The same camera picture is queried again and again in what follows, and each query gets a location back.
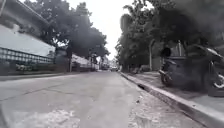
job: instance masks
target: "wall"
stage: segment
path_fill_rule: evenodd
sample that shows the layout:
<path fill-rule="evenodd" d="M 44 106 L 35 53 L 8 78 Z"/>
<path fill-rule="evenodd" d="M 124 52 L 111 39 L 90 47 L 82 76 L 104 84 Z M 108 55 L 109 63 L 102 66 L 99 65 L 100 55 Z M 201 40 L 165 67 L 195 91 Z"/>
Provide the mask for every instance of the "wall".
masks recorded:
<path fill-rule="evenodd" d="M 3 48 L 40 56 L 47 56 L 50 51 L 55 51 L 53 46 L 30 35 L 18 33 L 16 29 L 6 28 L 3 25 L 0 25 L 0 37 L 0 47 Z"/>

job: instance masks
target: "street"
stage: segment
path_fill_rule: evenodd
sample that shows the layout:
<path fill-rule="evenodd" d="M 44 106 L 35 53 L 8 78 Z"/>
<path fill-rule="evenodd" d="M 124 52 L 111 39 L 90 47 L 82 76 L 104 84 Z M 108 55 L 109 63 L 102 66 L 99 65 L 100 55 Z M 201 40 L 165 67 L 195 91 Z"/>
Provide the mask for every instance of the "street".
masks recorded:
<path fill-rule="evenodd" d="M 0 82 L 0 102 L 2 128 L 204 128 L 115 72 Z"/>

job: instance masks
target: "sidewalk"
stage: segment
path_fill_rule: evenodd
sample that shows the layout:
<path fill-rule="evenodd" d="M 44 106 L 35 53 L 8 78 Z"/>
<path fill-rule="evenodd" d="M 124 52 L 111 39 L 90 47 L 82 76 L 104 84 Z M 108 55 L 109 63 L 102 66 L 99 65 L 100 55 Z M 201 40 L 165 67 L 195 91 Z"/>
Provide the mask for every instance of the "sidewalk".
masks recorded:
<path fill-rule="evenodd" d="M 224 98 L 166 88 L 161 84 L 159 74 L 121 75 L 203 125 L 224 127 Z"/>

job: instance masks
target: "sky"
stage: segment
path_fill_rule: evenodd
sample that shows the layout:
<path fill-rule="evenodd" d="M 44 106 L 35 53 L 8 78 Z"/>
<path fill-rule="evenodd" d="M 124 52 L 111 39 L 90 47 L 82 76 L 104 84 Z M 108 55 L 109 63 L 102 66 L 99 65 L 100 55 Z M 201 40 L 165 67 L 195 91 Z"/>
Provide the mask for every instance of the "sky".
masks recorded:
<path fill-rule="evenodd" d="M 80 2 L 86 2 L 87 8 L 92 12 L 90 20 L 93 22 L 93 27 L 107 35 L 108 44 L 106 47 L 111 53 L 108 58 L 112 60 L 116 55 L 115 46 L 121 35 L 120 17 L 122 14 L 127 13 L 123 6 L 131 4 L 133 0 L 67 0 L 67 2 L 73 8 L 76 8 Z"/>

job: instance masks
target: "pole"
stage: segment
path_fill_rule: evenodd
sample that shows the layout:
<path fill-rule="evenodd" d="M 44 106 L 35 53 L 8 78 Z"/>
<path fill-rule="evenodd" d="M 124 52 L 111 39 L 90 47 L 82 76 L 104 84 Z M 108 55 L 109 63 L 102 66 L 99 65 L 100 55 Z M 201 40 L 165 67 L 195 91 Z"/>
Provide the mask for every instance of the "pole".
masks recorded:
<path fill-rule="evenodd" d="M 152 71 L 152 46 L 154 45 L 154 43 L 155 43 L 155 40 L 152 40 L 149 43 L 149 68 L 150 68 L 150 71 Z"/>

